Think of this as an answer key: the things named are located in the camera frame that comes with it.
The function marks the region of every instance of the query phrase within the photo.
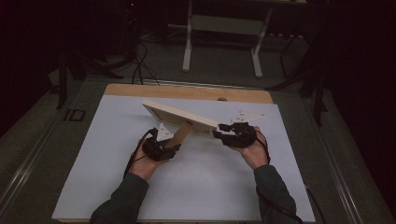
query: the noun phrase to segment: hand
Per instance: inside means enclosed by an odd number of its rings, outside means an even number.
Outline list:
[[[154,161],[146,156],[143,152],[143,145],[145,144],[146,139],[143,140],[140,147],[137,149],[134,159],[137,160],[142,158],[138,161],[132,163],[131,168],[129,169],[129,173],[138,175],[145,180],[149,180],[149,178],[154,174],[154,171],[162,164],[168,162],[167,161]]]
[[[254,127],[254,129],[258,132],[257,137],[266,146],[268,146],[267,140],[260,134],[261,132],[260,128],[256,126]],[[265,152],[265,149],[257,140],[249,147],[245,147],[245,148],[231,147],[231,148],[241,153],[241,156],[245,159],[247,165],[249,165],[252,170],[255,170],[256,168],[262,165],[268,164],[267,153]]]

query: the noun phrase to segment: gray floor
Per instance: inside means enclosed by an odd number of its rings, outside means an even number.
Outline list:
[[[214,43],[198,37],[194,40],[189,73],[181,71],[184,46],[180,38],[171,38],[168,42],[143,41],[148,48],[145,64],[157,73],[161,85],[262,89],[284,80],[278,56],[287,41],[281,37],[269,36],[264,40],[260,54],[262,79],[254,77],[246,44],[215,43],[218,46],[214,48],[209,47]],[[302,39],[291,46],[285,55],[288,71],[298,64],[305,50]],[[141,57],[144,52],[140,46]],[[1,223],[58,223],[51,220],[51,214],[106,85],[130,83],[134,68],[135,64],[115,71],[125,77],[121,80],[102,77],[93,71],[84,82],[70,80],[70,95],[63,110],[55,110],[56,95],[46,94],[0,139],[2,192],[28,153],[41,148],[32,164],[35,169],[27,174],[29,178],[24,187],[15,192],[15,201],[9,204]],[[143,69],[143,76],[151,76],[152,70]],[[150,79],[144,82],[156,84]],[[328,112],[322,113],[323,127],[319,128],[312,118],[312,99],[299,96],[300,86],[301,83],[297,83],[271,94],[280,108],[303,179],[315,195],[327,223],[394,223],[331,93],[325,94]],[[82,122],[62,121],[68,108],[86,110],[86,118]],[[311,203],[317,223],[323,223],[318,209],[313,201]]]

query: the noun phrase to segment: person's left hand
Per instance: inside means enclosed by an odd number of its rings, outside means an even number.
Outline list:
[[[143,143],[137,149],[134,159],[137,160],[141,157],[144,157],[138,161],[132,163],[129,173],[138,175],[145,180],[149,180],[149,178],[154,174],[154,171],[162,164],[168,162],[166,161],[154,161],[146,156],[145,152],[143,151],[143,145],[145,144],[146,139],[143,140]]]

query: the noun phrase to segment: person's right hand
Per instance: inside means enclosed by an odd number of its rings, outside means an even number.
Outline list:
[[[267,140],[260,134],[260,128],[254,127],[254,129],[258,132],[257,137],[266,145]],[[247,165],[250,166],[252,170],[256,168],[267,165],[268,164],[268,156],[265,149],[262,145],[256,140],[251,146],[249,147],[231,147],[233,150],[238,151],[241,153],[241,156],[245,159]]]

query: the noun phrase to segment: sleeve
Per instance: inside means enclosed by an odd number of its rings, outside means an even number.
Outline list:
[[[111,194],[110,200],[102,203],[93,213],[90,223],[136,223],[139,208],[146,197],[149,183],[138,175],[128,174]]]
[[[290,196],[282,177],[272,165],[264,165],[254,170],[259,192],[268,200],[296,214],[296,203]],[[296,223],[294,219],[275,210],[270,205],[259,200],[260,214],[263,223]]]

